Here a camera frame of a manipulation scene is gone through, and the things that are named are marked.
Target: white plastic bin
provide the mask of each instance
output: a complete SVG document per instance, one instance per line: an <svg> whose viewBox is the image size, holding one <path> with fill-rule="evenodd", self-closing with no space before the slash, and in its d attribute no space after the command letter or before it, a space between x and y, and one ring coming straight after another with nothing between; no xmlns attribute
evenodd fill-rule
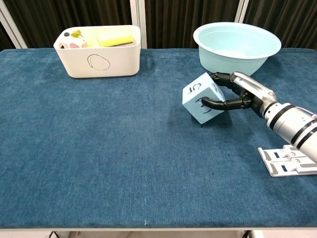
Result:
<svg viewBox="0 0 317 238"><path fill-rule="evenodd" d="M140 69L141 31L138 26L126 25L133 30L134 43L129 46L101 47L97 31L100 28L122 26L72 27L64 30L54 43L54 48L67 73L73 78L128 76ZM80 30L88 48L61 48L65 32Z"/></svg>

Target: light blue basin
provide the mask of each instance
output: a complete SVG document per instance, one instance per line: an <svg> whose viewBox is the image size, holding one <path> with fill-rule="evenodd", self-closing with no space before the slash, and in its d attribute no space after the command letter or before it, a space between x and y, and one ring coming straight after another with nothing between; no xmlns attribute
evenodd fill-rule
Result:
<svg viewBox="0 0 317 238"><path fill-rule="evenodd" d="M281 41L269 31L235 22L203 25L194 32L194 40L200 62L210 72L251 75L281 49Z"/></svg>

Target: blue table cover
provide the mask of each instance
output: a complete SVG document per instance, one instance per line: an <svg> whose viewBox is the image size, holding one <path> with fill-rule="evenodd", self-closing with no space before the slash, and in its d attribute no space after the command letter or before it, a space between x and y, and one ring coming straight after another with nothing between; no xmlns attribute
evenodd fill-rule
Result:
<svg viewBox="0 0 317 238"><path fill-rule="evenodd" d="M182 106L197 49L142 50L135 76L74 79L54 49L0 53L0 228L317 227L317 176L272 178L286 142L251 109L203 126ZM317 52L253 75L317 111ZM227 99L234 98L222 88Z"/></svg>

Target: light blue cube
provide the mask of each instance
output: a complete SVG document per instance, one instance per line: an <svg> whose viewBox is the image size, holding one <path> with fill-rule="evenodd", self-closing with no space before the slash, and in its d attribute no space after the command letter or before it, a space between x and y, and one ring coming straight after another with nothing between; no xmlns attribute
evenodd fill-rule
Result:
<svg viewBox="0 0 317 238"><path fill-rule="evenodd" d="M209 97L215 101L225 101L223 92L207 73L183 88L183 106L200 124L223 112L204 106L201 101L203 97Z"/></svg>

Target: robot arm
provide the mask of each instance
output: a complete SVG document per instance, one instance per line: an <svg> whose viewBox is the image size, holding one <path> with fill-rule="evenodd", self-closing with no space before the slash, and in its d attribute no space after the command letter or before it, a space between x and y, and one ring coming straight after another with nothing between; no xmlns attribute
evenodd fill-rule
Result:
<svg viewBox="0 0 317 238"><path fill-rule="evenodd" d="M313 113L291 105L280 104L275 93L244 73L213 73L219 86L226 86L239 95L225 102L202 98L203 105L216 110L251 108L266 119L267 126L317 163L317 119Z"/></svg>

